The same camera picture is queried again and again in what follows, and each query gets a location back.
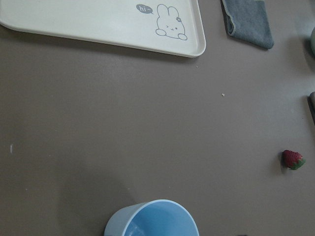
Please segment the red strawberry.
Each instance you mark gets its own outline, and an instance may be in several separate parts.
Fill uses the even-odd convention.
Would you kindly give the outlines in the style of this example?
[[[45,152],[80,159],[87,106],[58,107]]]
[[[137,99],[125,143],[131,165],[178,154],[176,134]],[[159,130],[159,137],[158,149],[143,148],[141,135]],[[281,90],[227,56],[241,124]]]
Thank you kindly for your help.
[[[291,150],[284,150],[282,158],[284,165],[291,170],[297,170],[306,163],[306,160],[300,153]]]

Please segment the cream rabbit tray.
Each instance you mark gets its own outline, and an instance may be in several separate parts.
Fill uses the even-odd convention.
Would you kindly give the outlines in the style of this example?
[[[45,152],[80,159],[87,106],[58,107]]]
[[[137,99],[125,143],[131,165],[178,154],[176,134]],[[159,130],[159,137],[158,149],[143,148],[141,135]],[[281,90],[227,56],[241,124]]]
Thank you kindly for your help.
[[[196,0],[3,0],[12,30],[195,58],[206,49]]]

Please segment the light blue plastic cup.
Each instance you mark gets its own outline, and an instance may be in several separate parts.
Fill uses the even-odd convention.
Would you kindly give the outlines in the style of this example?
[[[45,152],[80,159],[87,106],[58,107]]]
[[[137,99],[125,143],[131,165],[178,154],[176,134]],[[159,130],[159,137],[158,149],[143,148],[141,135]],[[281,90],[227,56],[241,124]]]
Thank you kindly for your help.
[[[124,207],[115,212],[105,236],[198,236],[191,214],[171,200],[154,200]]]

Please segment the mint green bowl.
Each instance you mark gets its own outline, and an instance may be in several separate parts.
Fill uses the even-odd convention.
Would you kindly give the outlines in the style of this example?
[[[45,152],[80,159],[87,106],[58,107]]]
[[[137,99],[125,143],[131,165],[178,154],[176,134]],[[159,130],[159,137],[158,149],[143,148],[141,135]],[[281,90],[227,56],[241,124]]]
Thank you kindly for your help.
[[[315,55],[315,28],[313,28],[310,36],[310,46],[312,53]]]

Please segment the grey folded cloth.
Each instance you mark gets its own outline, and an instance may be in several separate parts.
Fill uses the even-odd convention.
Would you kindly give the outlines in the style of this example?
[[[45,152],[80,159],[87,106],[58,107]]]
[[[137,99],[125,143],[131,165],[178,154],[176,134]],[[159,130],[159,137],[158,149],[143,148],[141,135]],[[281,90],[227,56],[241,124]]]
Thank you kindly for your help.
[[[266,50],[273,48],[265,1],[223,0],[221,3],[229,36]]]

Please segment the steel muddler with black tip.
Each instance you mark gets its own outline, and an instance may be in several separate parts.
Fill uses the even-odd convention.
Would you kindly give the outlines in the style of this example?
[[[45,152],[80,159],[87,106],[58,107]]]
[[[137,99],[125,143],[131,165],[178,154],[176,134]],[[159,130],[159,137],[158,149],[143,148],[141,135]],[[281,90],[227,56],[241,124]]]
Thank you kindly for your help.
[[[308,105],[309,105],[309,108],[310,108],[310,112],[311,112],[311,116],[312,116],[313,122],[315,123],[315,92],[312,92],[308,96]]]

